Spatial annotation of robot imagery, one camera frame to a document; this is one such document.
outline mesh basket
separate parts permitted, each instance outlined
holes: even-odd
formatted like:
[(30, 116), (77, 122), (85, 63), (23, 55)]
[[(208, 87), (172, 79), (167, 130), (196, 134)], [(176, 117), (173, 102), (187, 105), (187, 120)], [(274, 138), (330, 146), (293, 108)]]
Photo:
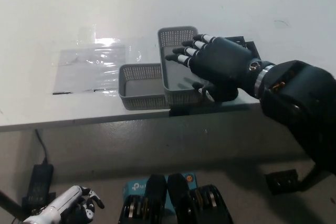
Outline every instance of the mesh basket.
[(171, 54), (173, 48), (182, 47), (183, 41), (193, 40), (197, 34), (197, 29), (193, 26), (162, 28), (157, 34), (164, 92), (170, 106), (193, 105), (200, 103), (202, 99), (191, 85), (195, 81), (204, 81), (185, 66), (165, 60), (165, 56)]
[(119, 96), (128, 110), (167, 109), (160, 64), (121, 66)]

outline box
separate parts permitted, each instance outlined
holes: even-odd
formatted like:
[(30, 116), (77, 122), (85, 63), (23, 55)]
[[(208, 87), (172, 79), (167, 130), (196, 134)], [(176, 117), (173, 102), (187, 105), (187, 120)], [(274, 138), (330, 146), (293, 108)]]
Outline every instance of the box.
[[(185, 177), (189, 190), (197, 188), (196, 176), (194, 173), (182, 173)], [(146, 183), (148, 178), (145, 179), (135, 179), (127, 182), (123, 189), (123, 200), (129, 195), (144, 195), (146, 190)], [(165, 216), (175, 215), (174, 207), (170, 201), (169, 193), (167, 191), (166, 204), (165, 204)]]

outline floor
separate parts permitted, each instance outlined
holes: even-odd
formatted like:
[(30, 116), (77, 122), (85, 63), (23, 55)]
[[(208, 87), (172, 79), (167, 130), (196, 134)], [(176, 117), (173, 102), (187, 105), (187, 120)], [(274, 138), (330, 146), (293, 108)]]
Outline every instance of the floor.
[[(264, 174), (312, 167), (290, 133), (260, 111), (117, 122), (41, 130), (55, 167), (51, 191), (93, 188), (104, 201), (93, 223), (117, 223), (122, 187), (151, 173), (196, 172), (216, 185), (235, 223), (335, 223), (336, 178), (304, 193), (272, 196)], [(0, 133), (0, 189), (17, 202), (26, 194), (43, 150), (33, 131)], [(11, 215), (0, 209), (2, 223)]]

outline tabletop surface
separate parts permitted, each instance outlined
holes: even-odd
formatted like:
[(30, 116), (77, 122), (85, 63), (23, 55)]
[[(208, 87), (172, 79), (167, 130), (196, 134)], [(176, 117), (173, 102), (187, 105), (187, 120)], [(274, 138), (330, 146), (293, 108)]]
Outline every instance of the tabletop surface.
[[(245, 36), (262, 59), (298, 59), (336, 74), (334, 0), (0, 0), (0, 130), (167, 115), (128, 111), (116, 90), (53, 95), (60, 58), (84, 40), (127, 41), (125, 63), (160, 62), (162, 27)], [(256, 103), (241, 92), (237, 101)]]

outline black power brick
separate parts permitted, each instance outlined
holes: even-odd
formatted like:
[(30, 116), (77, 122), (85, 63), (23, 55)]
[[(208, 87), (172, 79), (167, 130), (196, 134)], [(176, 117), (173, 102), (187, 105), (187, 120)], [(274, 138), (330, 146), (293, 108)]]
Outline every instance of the black power brick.
[(45, 207), (56, 197), (55, 193), (49, 194), (53, 171), (50, 164), (34, 165), (27, 196), (22, 198), (22, 208), (27, 213)]

